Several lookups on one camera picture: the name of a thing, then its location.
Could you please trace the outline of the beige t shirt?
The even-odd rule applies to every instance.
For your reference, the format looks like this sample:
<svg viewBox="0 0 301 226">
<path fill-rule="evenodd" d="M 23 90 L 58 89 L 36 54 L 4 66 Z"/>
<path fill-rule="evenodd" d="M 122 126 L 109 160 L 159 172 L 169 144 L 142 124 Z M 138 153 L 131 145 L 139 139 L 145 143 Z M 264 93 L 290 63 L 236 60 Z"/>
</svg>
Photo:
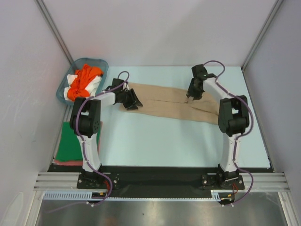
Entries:
<svg viewBox="0 0 301 226">
<path fill-rule="evenodd" d="M 129 83 L 129 87 L 143 104 L 130 113 L 218 124 L 219 103 L 206 92 L 200 100 L 191 100 L 184 89 L 139 83 Z"/>
</svg>

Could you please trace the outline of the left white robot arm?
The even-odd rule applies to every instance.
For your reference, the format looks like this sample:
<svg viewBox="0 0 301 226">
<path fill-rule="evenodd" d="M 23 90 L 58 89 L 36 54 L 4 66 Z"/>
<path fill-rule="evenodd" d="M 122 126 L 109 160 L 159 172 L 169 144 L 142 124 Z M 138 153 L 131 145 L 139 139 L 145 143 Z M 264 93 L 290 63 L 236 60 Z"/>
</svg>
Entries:
<svg viewBox="0 0 301 226">
<path fill-rule="evenodd" d="M 99 171 L 102 164 L 97 135 L 101 129 L 101 110 L 114 104 L 122 104 L 126 110 L 143 106 L 128 81 L 120 78 L 113 79 L 112 84 L 96 96 L 75 99 L 70 128 L 77 135 L 83 158 L 77 183 L 79 189 L 100 188 L 109 183 L 109 178 Z"/>
</svg>

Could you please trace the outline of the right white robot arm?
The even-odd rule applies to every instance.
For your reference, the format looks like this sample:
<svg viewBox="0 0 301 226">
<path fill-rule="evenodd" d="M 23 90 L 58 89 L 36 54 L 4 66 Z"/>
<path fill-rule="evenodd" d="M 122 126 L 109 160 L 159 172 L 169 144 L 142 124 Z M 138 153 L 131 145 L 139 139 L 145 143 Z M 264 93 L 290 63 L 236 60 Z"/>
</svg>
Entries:
<svg viewBox="0 0 301 226">
<path fill-rule="evenodd" d="M 223 134 L 222 160 L 218 164 L 216 175 L 203 175 L 202 184 L 205 189 L 233 189 L 241 185 L 242 178 L 237 165 L 237 154 L 240 138 L 245 136 L 246 129 L 253 126 L 247 98 L 235 96 L 227 91 L 219 82 L 218 76 L 208 73 L 204 64 L 191 68 L 192 79 L 186 96 L 200 100 L 208 93 L 219 102 L 218 127 Z"/>
</svg>

